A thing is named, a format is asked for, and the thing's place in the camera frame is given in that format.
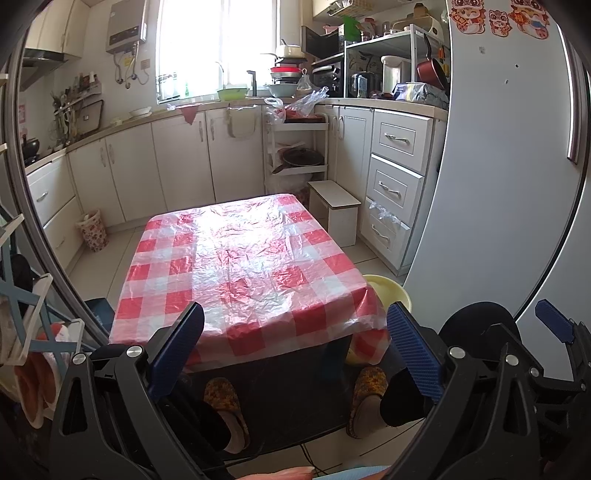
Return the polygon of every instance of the green bowl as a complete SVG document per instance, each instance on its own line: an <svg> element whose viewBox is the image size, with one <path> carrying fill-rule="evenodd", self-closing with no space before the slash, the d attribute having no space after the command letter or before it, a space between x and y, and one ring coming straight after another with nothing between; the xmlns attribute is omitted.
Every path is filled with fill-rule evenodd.
<svg viewBox="0 0 591 480"><path fill-rule="evenodd" d="M230 100L242 100L246 98L248 88L224 88L217 91L217 96L222 102L229 102Z"/></svg>

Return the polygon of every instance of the drawer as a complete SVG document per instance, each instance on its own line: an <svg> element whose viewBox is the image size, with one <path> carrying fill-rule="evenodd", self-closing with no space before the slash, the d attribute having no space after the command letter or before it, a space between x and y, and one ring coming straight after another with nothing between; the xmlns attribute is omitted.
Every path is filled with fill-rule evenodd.
<svg viewBox="0 0 591 480"><path fill-rule="evenodd" d="M35 170L27 176L27 182L42 225L75 195L65 155Z"/></svg>
<svg viewBox="0 0 591 480"><path fill-rule="evenodd" d="M74 225L81 216L78 200L73 198L43 227L49 244L63 268L68 266L82 245L82 235Z"/></svg>
<svg viewBox="0 0 591 480"><path fill-rule="evenodd" d="M421 200L423 180L418 173L372 155L367 196L412 226Z"/></svg>
<svg viewBox="0 0 591 480"><path fill-rule="evenodd" d="M371 200L365 199L361 220L361 234L392 266L399 270L406 253L411 228L380 220L378 211L369 208Z"/></svg>
<svg viewBox="0 0 591 480"><path fill-rule="evenodd" d="M372 152L425 175L433 119L376 110Z"/></svg>

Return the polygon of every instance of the faucet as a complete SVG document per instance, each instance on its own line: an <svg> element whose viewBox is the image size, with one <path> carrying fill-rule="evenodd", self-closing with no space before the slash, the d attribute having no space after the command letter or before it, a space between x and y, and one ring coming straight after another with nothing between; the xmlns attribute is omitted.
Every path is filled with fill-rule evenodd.
<svg viewBox="0 0 591 480"><path fill-rule="evenodd" d="M252 75L252 96L256 97L256 72L254 70L247 70L246 73Z"/></svg>

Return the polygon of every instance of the white stool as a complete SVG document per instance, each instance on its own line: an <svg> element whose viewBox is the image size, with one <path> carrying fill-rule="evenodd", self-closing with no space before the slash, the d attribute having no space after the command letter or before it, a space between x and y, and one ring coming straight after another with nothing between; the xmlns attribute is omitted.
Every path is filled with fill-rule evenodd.
<svg viewBox="0 0 591 480"><path fill-rule="evenodd" d="M310 213L339 247L355 244L361 202L332 180L309 181Z"/></svg>

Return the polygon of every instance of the plastic table cover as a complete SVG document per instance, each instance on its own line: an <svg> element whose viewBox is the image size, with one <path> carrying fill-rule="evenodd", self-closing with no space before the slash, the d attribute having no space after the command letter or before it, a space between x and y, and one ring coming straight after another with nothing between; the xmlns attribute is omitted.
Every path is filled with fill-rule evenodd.
<svg viewBox="0 0 591 480"><path fill-rule="evenodd" d="M289 194L152 218L119 298L111 343L145 345L193 300L203 306L205 329L189 371L351 334L358 358L376 364L390 342L374 290Z"/></svg>

